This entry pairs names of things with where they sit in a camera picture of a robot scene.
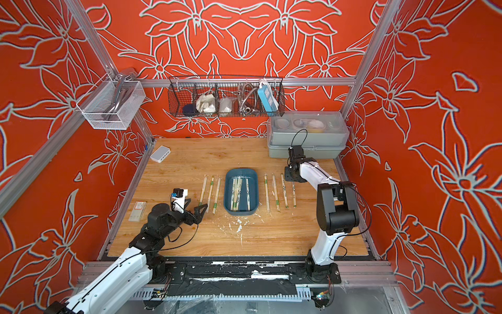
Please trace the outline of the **teal plastic storage box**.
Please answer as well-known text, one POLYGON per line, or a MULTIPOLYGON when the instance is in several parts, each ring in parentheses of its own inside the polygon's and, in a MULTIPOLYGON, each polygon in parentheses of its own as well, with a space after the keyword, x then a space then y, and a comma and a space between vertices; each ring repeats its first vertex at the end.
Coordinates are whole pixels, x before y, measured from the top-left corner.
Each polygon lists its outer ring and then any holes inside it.
POLYGON ((258 174, 250 168, 235 168, 227 172, 224 188, 224 209, 232 216, 256 213, 259 202, 258 174))

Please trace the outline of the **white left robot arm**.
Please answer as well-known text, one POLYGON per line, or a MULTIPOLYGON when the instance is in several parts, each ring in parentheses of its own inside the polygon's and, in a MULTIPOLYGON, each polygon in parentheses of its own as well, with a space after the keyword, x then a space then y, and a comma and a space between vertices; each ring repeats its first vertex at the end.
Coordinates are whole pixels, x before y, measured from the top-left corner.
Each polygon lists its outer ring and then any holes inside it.
POLYGON ((141 232, 129 247, 96 279, 64 302, 53 302, 45 313, 116 313, 139 289, 153 279, 167 277, 165 239, 181 225, 198 225, 207 204, 193 208, 161 203, 155 205, 141 232))

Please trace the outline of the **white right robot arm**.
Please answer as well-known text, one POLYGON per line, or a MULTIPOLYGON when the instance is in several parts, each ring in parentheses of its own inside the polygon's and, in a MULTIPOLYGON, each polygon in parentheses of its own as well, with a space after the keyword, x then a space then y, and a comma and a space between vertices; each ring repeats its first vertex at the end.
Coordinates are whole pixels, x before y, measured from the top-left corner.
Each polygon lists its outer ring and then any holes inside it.
POLYGON ((320 232, 307 254, 306 274, 314 282, 333 279, 337 271, 335 254, 342 241, 359 225, 353 185, 329 175, 315 159, 305 156, 300 145, 288 149, 288 165, 284 172, 288 181, 308 183, 316 191, 316 220, 320 232))

